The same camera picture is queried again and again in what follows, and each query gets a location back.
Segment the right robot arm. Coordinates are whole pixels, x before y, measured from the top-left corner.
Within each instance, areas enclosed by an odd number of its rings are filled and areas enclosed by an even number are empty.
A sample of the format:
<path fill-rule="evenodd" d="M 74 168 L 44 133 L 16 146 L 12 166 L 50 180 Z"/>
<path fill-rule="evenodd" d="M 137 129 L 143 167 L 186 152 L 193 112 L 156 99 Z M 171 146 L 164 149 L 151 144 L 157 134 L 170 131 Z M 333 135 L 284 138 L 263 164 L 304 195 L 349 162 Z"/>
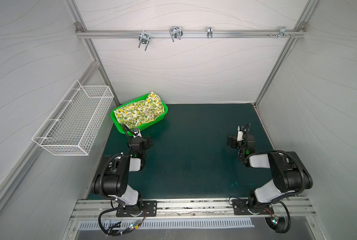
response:
<path fill-rule="evenodd" d="M 250 127 L 251 124 L 238 126 L 236 136 L 227 136 L 227 145 L 238 150 L 237 159 L 247 168 L 270 170 L 271 180 L 253 190 L 245 204 L 253 215 L 257 215 L 271 204 L 311 189 L 313 180 L 296 152 L 272 150 L 257 153 Z"/>

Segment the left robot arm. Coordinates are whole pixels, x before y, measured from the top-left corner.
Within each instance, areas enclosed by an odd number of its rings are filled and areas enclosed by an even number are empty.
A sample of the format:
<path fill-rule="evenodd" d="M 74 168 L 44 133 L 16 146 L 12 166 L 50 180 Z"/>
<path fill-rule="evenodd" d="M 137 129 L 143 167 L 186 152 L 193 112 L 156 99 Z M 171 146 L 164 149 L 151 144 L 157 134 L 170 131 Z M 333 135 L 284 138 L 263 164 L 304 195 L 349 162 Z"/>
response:
<path fill-rule="evenodd" d="M 146 164 L 146 150 L 152 147 L 150 137 L 144 138 L 139 128 L 123 125 L 129 153 L 104 156 L 104 166 L 91 185 L 91 194 L 114 201 L 131 215 L 143 210 L 141 194 L 129 185 L 129 173 L 142 171 Z"/>

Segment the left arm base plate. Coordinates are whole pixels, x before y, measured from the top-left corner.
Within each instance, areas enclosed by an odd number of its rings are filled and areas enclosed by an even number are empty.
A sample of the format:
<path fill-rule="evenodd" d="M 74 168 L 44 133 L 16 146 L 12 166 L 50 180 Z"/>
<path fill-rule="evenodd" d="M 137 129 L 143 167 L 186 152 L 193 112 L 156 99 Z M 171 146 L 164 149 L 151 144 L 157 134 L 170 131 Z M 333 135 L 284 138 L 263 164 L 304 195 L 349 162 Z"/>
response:
<path fill-rule="evenodd" d="M 116 212 L 118 218 L 155 217 L 157 215 L 157 201 L 141 201 L 133 206 L 121 207 Z"/>

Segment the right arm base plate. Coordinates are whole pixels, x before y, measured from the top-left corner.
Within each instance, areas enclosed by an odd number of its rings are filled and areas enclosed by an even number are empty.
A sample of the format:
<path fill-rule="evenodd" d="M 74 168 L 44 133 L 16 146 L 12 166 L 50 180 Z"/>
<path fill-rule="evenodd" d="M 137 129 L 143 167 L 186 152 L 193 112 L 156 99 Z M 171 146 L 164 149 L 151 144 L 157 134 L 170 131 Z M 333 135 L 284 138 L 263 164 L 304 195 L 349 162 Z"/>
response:
<path fill-rule="evenodd" d="M 231 205 L 234 215 L 271 215 L 274 210 L 268 204 L 251 203 L 248 199 L 232 199 Z"/>

